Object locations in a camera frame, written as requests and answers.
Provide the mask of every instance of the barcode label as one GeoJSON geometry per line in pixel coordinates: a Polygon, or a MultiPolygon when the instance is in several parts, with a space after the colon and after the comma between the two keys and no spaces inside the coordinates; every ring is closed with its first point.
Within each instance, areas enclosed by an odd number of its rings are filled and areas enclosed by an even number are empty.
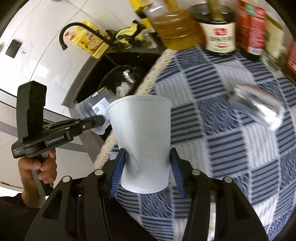
{"type": "Polygon", "coordinates": [[[254,48],[248,47],[248,52],[255,55],[262,55],[263,49],[254,49],[254,48]]]}
{"type": "Polygon", "coordinates": [[[106,98],[101,99],[98,103],[96,103],[92,109],[96,113],[96,115],[102,115],[107,120],[110,119],[108,113],[107,113],[107,107],[109,106],[109,102],[106,98]]]}

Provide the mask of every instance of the beige fringe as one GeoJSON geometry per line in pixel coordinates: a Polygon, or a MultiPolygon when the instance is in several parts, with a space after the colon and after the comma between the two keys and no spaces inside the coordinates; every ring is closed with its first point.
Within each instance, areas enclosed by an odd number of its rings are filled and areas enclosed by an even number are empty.
{"type": "MultiPolygon", "coordinates": [[[[144,78],[142,84],[139,86],[136,95],[148,95],[152,90],[156,79],[160,75],[160,73],[168,66],[171,62],[172,58],[176,55],[177,51],[166,49],[160,58],[156,61],[155,65],[151,68],[150,72],[144,78]]],[[[96,161],[94,162],[94,166],[97,169],[101,169],[105,162],[108,160],[108,156],[111,153],[114,145],[116,143],[116,139],[113,131],[107,137],[106,142],[101,148],[101,152],[99,153],[96,161]]]]}

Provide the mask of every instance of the screw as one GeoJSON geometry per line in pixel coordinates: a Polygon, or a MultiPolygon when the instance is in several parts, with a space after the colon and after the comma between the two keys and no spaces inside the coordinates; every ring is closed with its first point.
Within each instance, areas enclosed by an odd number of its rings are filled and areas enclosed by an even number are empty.
{"type": "Polygon", "coordinates": [[[192,174],[193,174],[194,176],[199,176],[199,175],[200,175],[200,170],[198,170],[198,169],[193,169],[193,170],[192,170],[192,174]]]}
{"type": "Polygon", "coordinates": [[[232,178],[231,177],[226,177],[224,178],[224,181],[227,183],[232,183],[232,178]]]}
{"type": "Polygon", "coordinates": [[[67,183],[71,180],[71,178],[69,176],[65,176],[63,177],[63,182],[67,183]]]}
{"type": "Polygon", "coordinates": [[[97,169],[94,173],[95,173],[96,176],[100,176],[100,175],[104,174],[102,169],[97,169]]]}

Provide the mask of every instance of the red label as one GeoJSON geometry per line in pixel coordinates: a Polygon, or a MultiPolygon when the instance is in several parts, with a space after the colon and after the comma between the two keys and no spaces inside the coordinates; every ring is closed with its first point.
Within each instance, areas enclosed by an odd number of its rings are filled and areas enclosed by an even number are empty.
{"type": "Polygon", "coordinates": [[[296,73],[296,42],[293,42],[292,49],[289,54],[289,58],[287,61],[287,66],[296,73]]]}
{"type": "Polygon", "coordinates": [[[261,50],[264,43],[265,20],[263,18],[251,16],[250,31],[249,31],[249,46],[250,48],[261,50]]]}
{"type": "Polygon", "coordinates": [[[215,28],[215,35],[225,36],[225,35],[227,35],[227,29],[226,28],[215,28]]]}
{"type": "Polygon", "coordinates": [[[254,54],[262,55],[265,35],[265,10],[239,1],[241,24],[241,48],[254,54]]]}

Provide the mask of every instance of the jar label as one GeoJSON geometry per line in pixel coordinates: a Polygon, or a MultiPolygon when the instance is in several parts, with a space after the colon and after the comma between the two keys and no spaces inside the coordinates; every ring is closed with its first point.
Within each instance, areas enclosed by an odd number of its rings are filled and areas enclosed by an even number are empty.
{"type": "Polygon", "coordinates": [[[272,55],[272,60],[276,62],[281,54],[284,32],[273,22],[275,21],[267,15],[265,49],[272,55]]]}
{"type": "Polygon", "coordinates": [[[296,42],[295,41],[293,42],[293,46],[289,54],[287,65],[294,73],[296,73],[296,42]]]}
{"type": "Polygon", "coordinates": [[[239,2],[241,24],[241,48],[254,55],[263,54],[265,34],[265,10],[239,2]]]}
{"type": "Polygon", "coordinates": [[[213,25],[200,23],[206,37],[206,49],[217,53],[235,51],[235,23],[213,25]]]}

